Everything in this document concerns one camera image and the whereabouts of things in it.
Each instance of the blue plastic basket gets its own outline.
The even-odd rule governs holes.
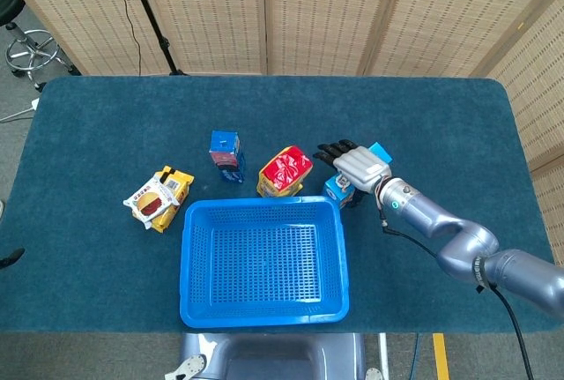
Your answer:
[[[191,327],[336,322],[348,287],[343,227],[326,197],[198,201],[186,211],[180,314]]]

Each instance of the stool wheel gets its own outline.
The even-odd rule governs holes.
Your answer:
[[[77,67],[74,64],[70,65],[69,74],[71,76],[82,76],[82,73],[80,73],[80,71],[77,69]]]
[[[11,70],[11,74],[13,74],[17,78],[23,78],[26,75],[25,71],[22,70]]]

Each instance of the woven panel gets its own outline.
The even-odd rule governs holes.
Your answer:
[[[143,74],[168,67],[139,0],[127,0],[141,44]],[[123,0],[26,0],[85,74],[137,74],[137,45],[125,18]]]
[[[382,0],[270,0],[269,72],[355,74]]]
[[[398,0],[372,74],[467,76],[530,0]]]
[[[533,179],[554,261],[564,265],[564,167]]]
[[[508,91],[530,164],[564,145],[564,0],[546,9],[489,77]]]
[[[177,65],[193,73],[260,73],[263,0],[153,0]]]

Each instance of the black pole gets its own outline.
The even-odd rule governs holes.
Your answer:
[[[184,73],[182,73],[182,71],[180,71],[176,68],[176,65],[174,64],[173,57],[170,55],[170,52],[168,52],[168,47],[170,46],[170,43],[168,42],[168,39],[165,38],[163,36],[162,32],[160,31],[159,24],[157,23],[157,19],[155,18],[155,15],[152,12],[151,6],[149,5],[149,1],[148,0],[141,0],[141,4],[143,4],[143,8],[145,8],[145,12],[147,13],[147,17],[149,18],[149,21],[151,22],[152,30],[154,30],[155,34],[157,35],[157,39],[159,40],[160,49],[162,49],[162,53],[165,55],[165,58],[167,59],[168,67],[170,67],[170,74],[171,75],[183,75]]]

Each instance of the stool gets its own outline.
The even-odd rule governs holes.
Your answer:
[[[27,74],[36,90],[41,92],[45,82],[37,83],[33,79],[33,72],[37,71],[52,61],[62,64],[73,76],[79,76],[78,69],[65,62],[60,56],[61,47],[47,30],[21,30],[12,22],[24,9],[24,0],[0,0],[0,26],[6,26],[14,40],[6,49],[6,62],[11,68],[11,73],[16,77]]]

